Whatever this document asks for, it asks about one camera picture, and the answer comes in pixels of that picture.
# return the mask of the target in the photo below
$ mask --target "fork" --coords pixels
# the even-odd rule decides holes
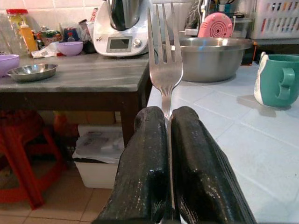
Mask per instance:
[[[162,49],[162,38],[160,28],[159,9],[156,5],[157,14],[157,31],[158,31],[158,59],[157,64],[155,63],[154,53],[154,42],[153,42],[153,31],[151,24],[150,9],[148,9],[148,35],[149,35],[149,76],[152,84],[156,87],[162,95],[162,111],[165,116],[165,124],[167,129],[168,139],[168,159],[169,159],[169,176],[170,176],[170,199],[171,199],[171,218],[177,219],[177,209],[175,201],[175,192],[173,185],[173,165],[172,165],[172,149],[171,149],[171,94],[173,89],[180,83],[183,77],[183,62],[181,49],[178,39],[178,28],[175,20],[175,13],[173,3],[171,3],[171,17],[172,17],[172,28],[173,28],[173,39],[174,39],[174,58],[171,56],[171,45],[169,41],[167,19],[165,13],[164,4],[162,4],[163,20],[164,20],[164,32],[165,32],[165,46],[166,55],[163,55]]]

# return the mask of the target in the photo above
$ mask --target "pink fan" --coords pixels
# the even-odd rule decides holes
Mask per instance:
[[[213,13],[205,18],[201,24],[198,37],[224,37],[232,35],[233,24],[230,18],[223,13]]]

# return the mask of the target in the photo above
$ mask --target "countertop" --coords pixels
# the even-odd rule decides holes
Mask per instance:
[[[253,96],[258,66],[242,66],[219,83],[182,81],[173,109],[193,108],[232,165],[259,223],[299,223],[299,99],[287,109]],[[148,106],[160,106],[153,87]]]
[[[34,63],[58,64],[55,76],[31,83],[16,83],[10,77],[0,78],[0,92],[137,91],[148,55],[126,59],[99,54],[26,57],[21,59],[20,66]]]

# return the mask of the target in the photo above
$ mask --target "white tiled countertop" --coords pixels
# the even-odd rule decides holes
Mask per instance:
[[[218,83],[182,81],[172,108],[193,108],[228,156],[259,223],[299,223],[299,99],[287,109],[253,96],[258,66]],[[153,87],[148,106],[161,107]]]

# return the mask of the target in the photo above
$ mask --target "mixing bowl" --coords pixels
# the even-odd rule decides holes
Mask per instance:
[[[33,64],[10,70],[7,74],[17,82],[32,82],[55,75],[56,64]]]
[[[19,63],[18,55],[0,55],[0,77],[6,76],[9,70],[19,67]]]
[[[191,82],[218,82],[231,78],[242,62],[249,39],[185,38],[180,40],[184,75]],[[171,43],[172,57],[174,46]]]
[[[83,42],[63,42],[57,44],[58,50],[66,56],[75,56],[81,53],[83,49]]]

